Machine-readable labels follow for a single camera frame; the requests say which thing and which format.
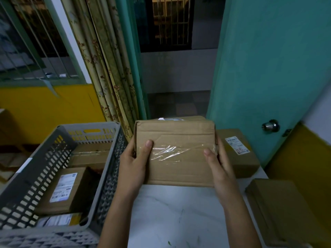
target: fingernail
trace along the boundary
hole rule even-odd
[[[145,143],[146,147],[151,147],[153,145],[153,141],[152,140],[147,140],[147,142]]]
[[[209,150],[209,149],[204,149],[204,154],[205,154],[206,156],[208,156],[208,155],[210,154],[210,150]]]

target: white label sticker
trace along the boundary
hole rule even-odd
[[[225,139],[238,155],[250,153],[243,143],[236,137],[228,137]]]
[[[49,202],[53,203],[67,200],[69,198],[76,176],[77,173],[62,175]]]
[[[30,163],[30,161],[32,160],[31,157],[29,157],[23,164],[22,166],[18,169],[18,171],[16,171],[16,173],[20,173],[22,172],[22,170],[25,168],[25,166],[27,166],[28,163]]]
[[[58,216],[41,218],[38,221],[37,227],[54,226],[54,225],[69,225],[71,218],[72,218],[72,214],[63,214],[63,215],[58,215]]]

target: floor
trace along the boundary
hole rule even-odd
[[[151,118],[206,116],[210,91],[148,94]]]

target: plastic basket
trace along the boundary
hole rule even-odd
[[[78,144],[113,142],[85,225],[35,227],[33,213]],[[119,157],[127,146],[115,122],[58,126],[0,194],[0,244],[8,247],[85,247],[97,244],[117,186]]]

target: floral curtain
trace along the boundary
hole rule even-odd
[[[127,139],[138,103],[115,0],[62,0],[107,121],[120,122]]]

